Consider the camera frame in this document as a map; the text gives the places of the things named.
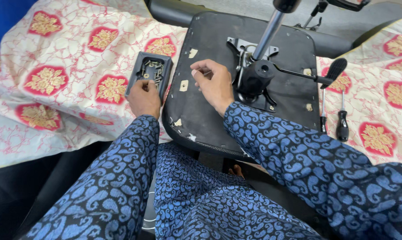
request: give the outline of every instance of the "sleeve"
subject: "sleeve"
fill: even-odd
[[[373,166],[352,147],[288,120],[232,103],[224,127],[241,148],[341,239],[402,240],[402,164]]]
[[[155,117],[136,118],[22,239],[135,239],[159,132]]]

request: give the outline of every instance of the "bare foot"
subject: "bare foot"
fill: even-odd
[[[236,165],[236,164],[233,166],[233,170],[229,168],[229,174],[230,175],[240,176],[240,177],[244,178],[244,175],[242,175],[241,167],[239,165]]]

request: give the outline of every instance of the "hand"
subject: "hand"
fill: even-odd
[[[160,118],[161,100],[152,80],[137,80],[127,97],[131,111],[136,117],[147,114]]]
[[[206,59],[191,65],[192,76],[205,99],[223,117],[227,107],[235,101],[232,77],[227,68],[213,60]]]

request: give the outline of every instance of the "person's left hand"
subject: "person's left hand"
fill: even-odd
[[[160,118],[161,100],[152,80],[138,80],[130,89],[127,97],[131,111],[136,117],[147,114]]]

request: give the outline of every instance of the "blue paisley shirt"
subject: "blue paisley shirt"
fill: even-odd
[[[341,239],[402,240],[402,164],[373,166],[348,145],[239,102],[224,127]],[[321,239],[241,177],[158,145],[159,132],[154,117],[136,118],[22,239],[135,239],[155,169],[157,239]]]

